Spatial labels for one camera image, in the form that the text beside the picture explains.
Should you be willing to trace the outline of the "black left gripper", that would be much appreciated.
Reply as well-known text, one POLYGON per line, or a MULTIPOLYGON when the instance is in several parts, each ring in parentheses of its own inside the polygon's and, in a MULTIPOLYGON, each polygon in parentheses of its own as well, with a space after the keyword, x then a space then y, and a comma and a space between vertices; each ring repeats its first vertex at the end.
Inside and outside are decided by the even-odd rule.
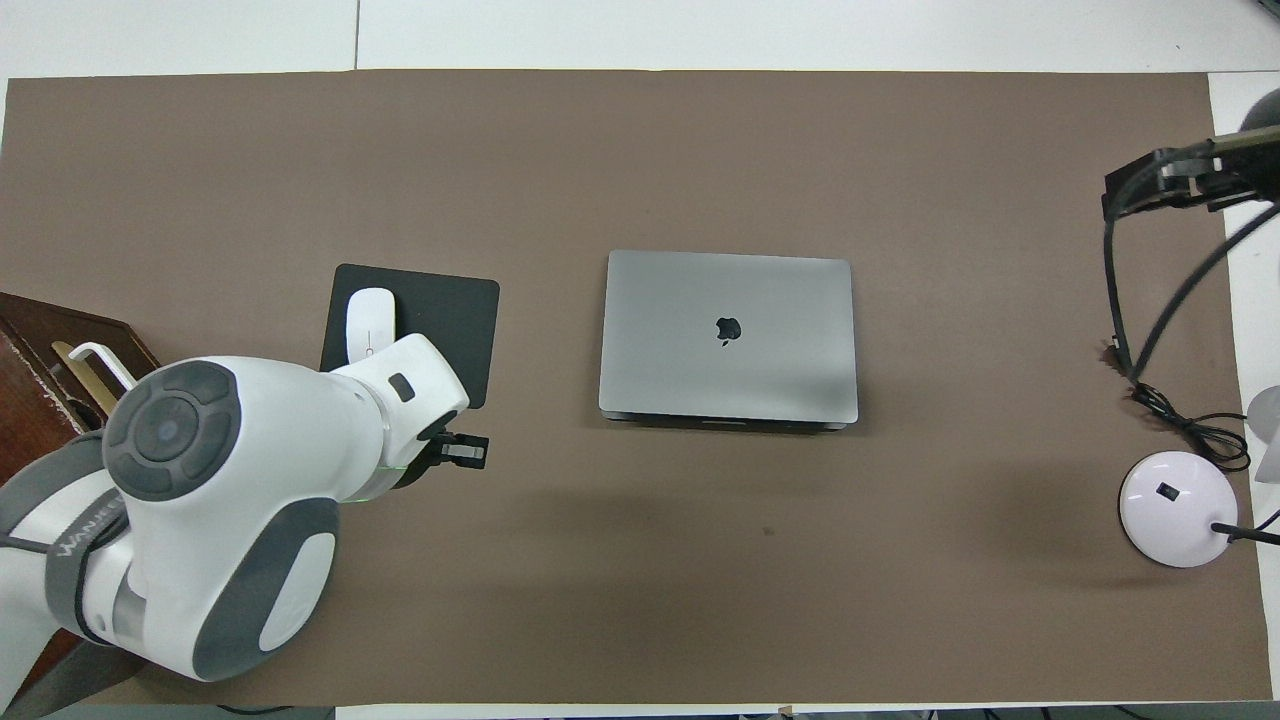
POLYGON ((470 434, 435 433, 404 469, 398 480, 402 489, 419 480, 429 469, 451 462, 458 468, 483 470, 486 466, 486 447, 489 438, 470 434))

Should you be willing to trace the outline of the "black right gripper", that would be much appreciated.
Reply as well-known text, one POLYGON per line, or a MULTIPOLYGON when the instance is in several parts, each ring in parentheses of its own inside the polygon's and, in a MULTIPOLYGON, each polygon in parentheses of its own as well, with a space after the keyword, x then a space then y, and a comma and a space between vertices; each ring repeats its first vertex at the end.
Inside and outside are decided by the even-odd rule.
POLYGON ((1280 140, 1215 142, 1206 155, 1210 170, 1190 182, 1193 161, 1176 149, 1156 149, 1103 178, 1103 219, 1119 222, 1144 211, 1188 209, 1206 204, 1212 211, 1239 202, 1280 202, 1280 140), (1155 167, 1134 188, 1126 183, 1155 167))

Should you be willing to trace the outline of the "white desk lamp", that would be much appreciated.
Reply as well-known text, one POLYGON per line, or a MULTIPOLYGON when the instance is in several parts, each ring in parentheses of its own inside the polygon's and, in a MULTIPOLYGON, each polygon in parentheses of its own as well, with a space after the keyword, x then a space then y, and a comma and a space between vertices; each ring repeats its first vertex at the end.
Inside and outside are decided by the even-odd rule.
POLYGON ((1188 439, 1190 450, 1166 450, 1137 461, 1120 484, 1117 515, 1130 543, 1169 568, 1198 568, 1230 544, 1252 541, 1280 547, 1280 510, 1254 527, 1240 525, 1239 503, 1228 474, 1251 466, 1245 437, 1220 427, 1244 421, 1239 413, 1188 416, 1160 391, 1137 383, 1133 398, 1188 439))

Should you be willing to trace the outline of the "brown table mat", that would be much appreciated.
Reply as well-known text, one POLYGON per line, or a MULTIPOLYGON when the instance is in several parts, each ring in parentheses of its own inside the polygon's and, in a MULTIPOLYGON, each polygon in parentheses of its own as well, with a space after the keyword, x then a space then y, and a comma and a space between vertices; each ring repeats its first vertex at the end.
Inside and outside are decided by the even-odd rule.
POLYGON ((1155 429, 1100 360, 1100 196, 1213 135, 1202 74, 364 70, 13 79, 0 291, 163 361, 314 366, 342 263, 492 278, 489 393, 344 507, 275 659, 111 705, 1265 700, 1256 551, 1143 559, 1155 429), (608 421, 613 249, 842 258, 856 424, 608 421))

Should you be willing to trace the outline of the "grey laptop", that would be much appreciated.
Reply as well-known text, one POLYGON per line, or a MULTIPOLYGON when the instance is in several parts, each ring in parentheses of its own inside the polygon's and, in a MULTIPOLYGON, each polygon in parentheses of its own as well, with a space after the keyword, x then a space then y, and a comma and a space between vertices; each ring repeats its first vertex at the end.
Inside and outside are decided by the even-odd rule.
POLYGON ((855 424, 849 261, 613 250, 598 406, 632 421, 855 424))

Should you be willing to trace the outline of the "black mouse pad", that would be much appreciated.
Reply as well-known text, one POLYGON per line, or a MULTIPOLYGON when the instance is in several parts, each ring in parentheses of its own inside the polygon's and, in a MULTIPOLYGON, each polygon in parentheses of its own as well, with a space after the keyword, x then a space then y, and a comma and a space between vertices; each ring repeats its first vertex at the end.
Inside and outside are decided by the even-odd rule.
POLYGON ((465 387, 471 409, 486 402, 500 286, 495 281, 340 264, 330 292, 320 369, 347 365, 344 324, 349 296, 383 287, 396 296, 396 337, 422 334, 465 387))

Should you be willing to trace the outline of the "dark brown wooden box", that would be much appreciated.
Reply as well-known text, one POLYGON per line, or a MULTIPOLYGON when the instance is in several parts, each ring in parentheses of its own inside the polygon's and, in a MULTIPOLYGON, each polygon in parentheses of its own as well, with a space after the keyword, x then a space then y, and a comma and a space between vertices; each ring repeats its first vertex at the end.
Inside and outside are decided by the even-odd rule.
MULTIPOLYGON (((108 419, 51 350, 54 341, 106 345, 136 378, 160 365, 124 322, 0 292, 0 491, 19 470, 108 419)), ((116 400, 123 396, 99 360, 87 363, 116 400)), ((22 634, 17 650, 0 641, 0 720, 40 720, 146 665, 124 650, 3 610, 0 632, 22 634)))

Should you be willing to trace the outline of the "white computer mouse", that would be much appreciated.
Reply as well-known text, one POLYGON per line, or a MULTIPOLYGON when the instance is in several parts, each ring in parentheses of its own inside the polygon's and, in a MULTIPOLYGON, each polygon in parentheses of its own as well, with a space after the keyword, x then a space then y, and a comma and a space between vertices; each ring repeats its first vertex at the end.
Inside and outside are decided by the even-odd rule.
POLYGON ((396 296, 383 287, 353 292, 346 307, 344 342, 348 364, 360 363, 396 342, 396 296))

